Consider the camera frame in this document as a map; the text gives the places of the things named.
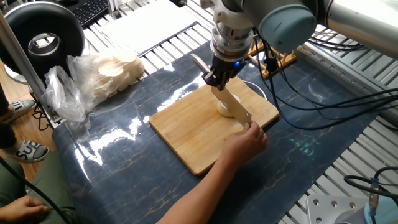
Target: green pants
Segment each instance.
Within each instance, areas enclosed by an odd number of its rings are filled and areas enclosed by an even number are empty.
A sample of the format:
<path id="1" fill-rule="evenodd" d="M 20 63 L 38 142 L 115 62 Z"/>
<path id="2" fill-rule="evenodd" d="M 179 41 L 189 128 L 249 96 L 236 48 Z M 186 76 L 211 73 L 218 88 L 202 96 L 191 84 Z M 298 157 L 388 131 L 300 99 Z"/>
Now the green pants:
<path id="1" fill-rule="evenodd" d="M 6 159 L 6 162 L 21 176 L 25 177 L 21 165 L 12 159 Z M 43 191 L 64 214 L 71 223 L 78 223 L 75 206 L 72 202 L 70 189 L 67 185 L 65 175 L 61 167 L 60 159 L 57 153 L 51 153 L 45 158 L 42 167 L 37 172 L 33 184 Z M 0 165 L 0 207 L 6 206 L 11 202 L 26 195 L 25 185 L 18 181 L 6 168 Z M 30 190 L 29 196 L 41 200 L 49 207 L 49 214 L 40 224 L 65 223 L 61 216 L 36 192 Z"/>

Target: white cable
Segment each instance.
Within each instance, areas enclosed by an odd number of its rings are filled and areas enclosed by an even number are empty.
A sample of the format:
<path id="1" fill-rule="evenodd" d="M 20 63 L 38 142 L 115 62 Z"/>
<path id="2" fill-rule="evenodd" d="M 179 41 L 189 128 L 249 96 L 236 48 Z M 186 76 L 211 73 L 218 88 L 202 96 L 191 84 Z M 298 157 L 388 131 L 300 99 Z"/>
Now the white cable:
<path id="1" fill-rule="evenodd" d="M 265 99 L 267 99 L 266 93 L 264 93 L 264 91 L 263 91 L 259 86 L 257 86 L 257 85 L 254 84 L 253 82 L 249 82 L 249 81 L 245 81 L 245 80 L 243 80 L 243 81 L 244 81 L 246 84 L 250 84 L 250 85 L 256 87 L 256 88 L 262 93 L 262 97 L 264 97 Z"/>

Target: plastic bag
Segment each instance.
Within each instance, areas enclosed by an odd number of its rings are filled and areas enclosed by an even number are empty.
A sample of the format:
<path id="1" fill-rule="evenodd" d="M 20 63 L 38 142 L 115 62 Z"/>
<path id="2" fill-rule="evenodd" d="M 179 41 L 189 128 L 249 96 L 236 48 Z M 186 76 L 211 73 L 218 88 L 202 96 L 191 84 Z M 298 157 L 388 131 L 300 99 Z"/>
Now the plastic bag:
<path id="1" fill-rule="evenodd" d="M 90 111 L 109 94 L 136 82 L 144 72 L 139 57 L 130 50 L 98 55 L 68 56 L 70 74 L 81 92 L 85 111 Z"/>
<path id="2" fill-rule="evenodd" d="M 82 122 L 86 118 L 85 109 L 80 99 L 80 90 L 61 66 L 50 69 L 45 74 L 47 88 L 43 99 L 62 118 Z"/>
<path id="3" fill-rule="evenodd" d="M 137 81 L 144 65 L 131 51 L 106 54 L 68 56 L 72 79 L 62 67 L 56 66 L 45 74 L 47 104 L 62 117 L 82 122 L 85 114 L 101 103 L 109 94 L 123 90 Z"/>

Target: shoe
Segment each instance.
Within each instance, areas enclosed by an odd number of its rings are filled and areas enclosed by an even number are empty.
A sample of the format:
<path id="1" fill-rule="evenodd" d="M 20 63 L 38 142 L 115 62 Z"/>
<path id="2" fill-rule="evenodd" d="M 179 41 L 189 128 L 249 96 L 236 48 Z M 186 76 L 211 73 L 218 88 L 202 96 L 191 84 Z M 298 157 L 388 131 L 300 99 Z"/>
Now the shoe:
<path id="1" fill-rule="evenodd" d="M 36 102 L 34 100 L 18 100 L 10 103 L 10 106 L 12 106 L 14 113 L 11 118 L 3 121 L 5 123 L 10 123 L 33 110 L 36 106 Z"/>
<path id="2" fill-rule="evenodd" d="M 11 157 L 17 161 L 21 162 L 39 162 L 45 159 L 49 154 L 50 150 L 42 146 L 39 143 L 24 141 L 19 149 L 11 154 L 7 151 L 3 151 L 7 157 Z"/>

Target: keyboard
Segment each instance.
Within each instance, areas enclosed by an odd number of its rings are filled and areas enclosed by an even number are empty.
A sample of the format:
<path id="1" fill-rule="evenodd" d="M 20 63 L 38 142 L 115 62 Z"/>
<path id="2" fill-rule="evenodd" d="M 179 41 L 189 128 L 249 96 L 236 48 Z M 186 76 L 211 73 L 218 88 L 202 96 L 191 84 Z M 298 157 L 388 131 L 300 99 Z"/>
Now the keyboard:
<path id="1" fill-rule="evenodd" d="M 107 10 L 108 3 L 106 0 L 88 0 L 72 10 L 72 13 L 79 20 L 81 26 L 85 28 L 105 14 Z"/>

